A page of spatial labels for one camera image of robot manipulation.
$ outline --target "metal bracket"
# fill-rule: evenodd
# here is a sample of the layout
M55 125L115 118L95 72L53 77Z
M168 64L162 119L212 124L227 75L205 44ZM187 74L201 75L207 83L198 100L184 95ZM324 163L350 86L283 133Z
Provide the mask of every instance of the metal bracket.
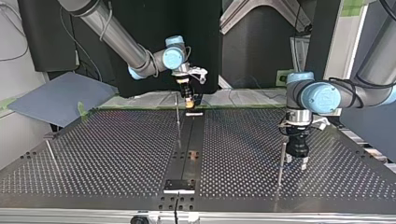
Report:
M220 18L220 31L226 35L238 22L240 22L251 10L256 7L273 7L292 26L297 20L297 12L300 4L297 0L234 0ZM311 20L300 9L297 22L297 31L302 32Z
M194 194L195 180L166 180L164 194Z

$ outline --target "gray panel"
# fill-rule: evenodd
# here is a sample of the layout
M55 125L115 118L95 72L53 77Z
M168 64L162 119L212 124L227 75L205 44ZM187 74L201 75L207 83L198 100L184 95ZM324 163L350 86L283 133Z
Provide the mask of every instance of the gray panel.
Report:
M66 73L27 93L8 106L25 116L65 127L78 119L78 102L85 110L101 105L117 92L105 83Z
M388 0L388 2L391 4L396 1ZM387 14L379 2L370 4L351 74L353 77L359 71L366 55L374 44L386 17ZM396 161L396 149L393 142L396 126L395 112L396 104L364 109L344 109L341 121L348 129L381 151L389 159Z

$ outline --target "green label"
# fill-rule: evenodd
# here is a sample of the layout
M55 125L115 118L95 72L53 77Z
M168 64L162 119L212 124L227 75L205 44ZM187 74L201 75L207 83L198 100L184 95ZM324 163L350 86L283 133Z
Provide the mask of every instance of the green label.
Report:
M342 17L355 17L361 14L361 8L363 7L364 0L345 0L343 11L341 12Z

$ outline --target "cable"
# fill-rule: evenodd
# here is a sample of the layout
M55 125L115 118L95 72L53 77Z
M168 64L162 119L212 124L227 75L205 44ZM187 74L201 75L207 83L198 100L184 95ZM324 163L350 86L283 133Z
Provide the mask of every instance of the cable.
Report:
M254 83L256 84L256 86L260 89L260 90L263 90L263 88L260 86L260 84L259 84L259 81L257 81L257 79L254 77L254 76L249 76L249 77L251 77L252 79L253 79L253 81L254 81ZM278 96L282 96L282 97L284 97L284 98L286 98L286 96L285 95L283 95L283 94L277 94L277 95L275 95L275 96L269 96L268 94L266 94L265 92L262 92L262 94L265 96L265 97L267 97L268 99L270 99L270 100L274 100L276 97L278 97Z
M312 123L314 122L314 114L312 113L312 115L311 115L311 121L309 122L308 125L306 125L306 126L304 127L303 130L300 130L300 131L297 132L297 133L284 133L284 132L282 131L282 128L280 127L280 125L282 124L283 120L285 120L285 118L286 118L286 114L285 114L285 116L280 120L280 122L278 123L278 130L279 130L279 132L280 132L282 135L285 135L285 136L287 136L287 137L298 136L298 135L302 134L303 132L308 131L309 129L311 129Z
M108 1L108 9L110 10L110 14L108 15L108 19L107 19L105 28L103 29L103 31L102 31L102 33L100 34L100 37L99 37L99 40L101 42L103 42L103 36L105 35L105 33L107 31L107 28L108 28L108 25L110 24L111 19L113 18L113 6L111 4L111 1Z
M94 68L91 67L90 64L88 64L88 63L86 63L86 62L84 62L84 61L82 61L82 60L79 60L79 61L80 61L80 64L85 68L87 75L90 75L90 77L92 77L92 78L94 78L94 79L96 79L96 80L99 80L99 75L98 75L98 73L95 71Z
M178 197L179 197L179 195L180 195L180 193L177 195L176 204L175 204L175 211L174 211L174 215L175 215L175 224L178 224L177 205L178 205Z
M388 15L394 20L396 21L396 15L395 12L392 10L392 8L388 5L386 0L379 0L379 2L381 3L382 7L385 9L385 11L387 11Z
M157 64L157 61L155 60L154 55L151 53L151 51L149 51L148 49L145 49L142 45L139 44L139 46L140 46L140 48L142 48L142 50L144 50L146 52L146 62L141 68L133 68L133 69L136 72L141 72L141 71L145 70L149 66L150 62L152 61L152 64L153 64L154 70L155 70L154 77L158 77L158 75L160 74L160 69Z
M2 5L2 3L0 3L0 7L6 7L6 8L8 8L8 9L10 9L10 10L12 11L12 13L14 13L14 15L15 15L15 16L20 20L20 22L22 23L22 18L21 18L21 16L20 16L20 14L18 14L18 12L16 11L15 8L13 8L13 7L10 6L10 5ZM14 21L12 21L12 19L7 15L7 13L6 13L3 9L0 8L0 11L1 11L2 15L12 24L12 26L15 27L15 29L16 29L21 35L26 36L25 33L24 33L22 30L20 30L20 28L14 23Z
M96 63L93 61L93 59L91 58L90 54L88 54L87 50L85 50L82 45L79 44L79 42L72 36L72 34L70 34L69 30L67 30L66 25L64 24L64 16L63 16L63 8L61 7L60 9L60 17L61 17L61 22L62 22L62 26L64 27L64 29L66 30L67 34L70 36L70 38L78 45L79 48L81 48L81 50L84 52L85 55L87 55L88 59L90 60L90 62L92 63L92 65L95 67L98 76L99 76L99 81L103 81L102 79L102 74L98 68L98 66L96 65Z
M341 79L341 78L337 78L337 77L330 77L330 78L329 78L329 81L324 81L324 82L329 82L329 83L332 83L332 84L341 86L342 88L344 88L344 89L346 89L346 90L348 90L348 91L350 91L350 92L352 93L352 100L351 100L351 102L350 102L350 104L349 104L349 106L348 106L347 108L352 107L352 106L355 104L356 99L358 99L359 103L361 104L361 105L359 106L359 108L364 108L364 102L363 102L363 100L362 100L361 97L356 93L356 87L357 87L357 86L356 86L355 83L353 83L351 80L349 80L349 79ZM339 82L349 84L349 85L351 86L352 89L350 89L348 86L342 85L342 84L339 83Z
M10 23L10 24L11 24L11 25L12 25L23 37L26 37L26 35L24 34L24 32L23 32L22 30L20 30L20 28L18 28L18 26L14 23L14 21L7 15L7 13L6 13L1 7L6 7L6 8L8 8L8 9L10 9L10 10L15 14L15 16L20 20L20 22L22 23L22 19L21 19L20 14L18 13L18 11L17 11L14 7L12 7L11 5L9 5L9 4L7 4L7 3L4 3L4 2L0 2L0 12L1 12L1 14L3 15L3 17L4 17L5 19L7 19L8 22L9 22L9 23ZM12 57L12 58L0 59L0 63L9 62L9 61L13 61L13 60L19 59L19 58L25 56L25 55L27 54L28 51L29 51L29 44L27 43L27 40L26 40L26 49L24 50L24 52L23 52L22 54L20 54L20 55L18 55L18 56L15 56L15 57Z
M298 11L297 11L297 16L296 16L296 22L294 23L294 57L295 57L295 62L297 65L297 72L301 72L301 67L297 59L297 47L296 47L296 36L297 36L297 24L298 24L298 18L300 16L300 11L301 11L301 5L298 6Z
M233 102L233 99L231 99L231 92L233 91L233 89L230 89L230 92L228 92L228 99L231 101L231 103L233 104L234 107L237 107L236 104Z
M186 61L189 60L190 55L191 55L191 51L192 51L192 48L191 48L190 46L187 46L187 47L186 47L186 50L187 50L187 49L189 50L189 52L187 53Z

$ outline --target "black panel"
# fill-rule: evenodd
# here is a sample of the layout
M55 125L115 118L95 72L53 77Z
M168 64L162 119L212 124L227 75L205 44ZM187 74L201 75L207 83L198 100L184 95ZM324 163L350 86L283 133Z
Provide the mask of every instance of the black panel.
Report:
M209 71L203 91L210 93L218 88L219 74L219 0L135 0L113 1L114 15L135 40L156 52L165 48L165 39L183 35L187 46L192 46L191 63ZM133 80L127 64L120 58L111 58L122 97L148 91L179 90L170 71L158 78Z
M272 7L253 9L223 37L222 75L235 88L274 87L277 71L293 68L293 35L293 26Z
M58 1L18 0L18 3L35 70L53 72L75 69L76 47L62 26ZM67 16L64 22L70 28Z
M305 66L306 71L314 72L316 80L322 80L326 70L340 4L341 0L317 1Z

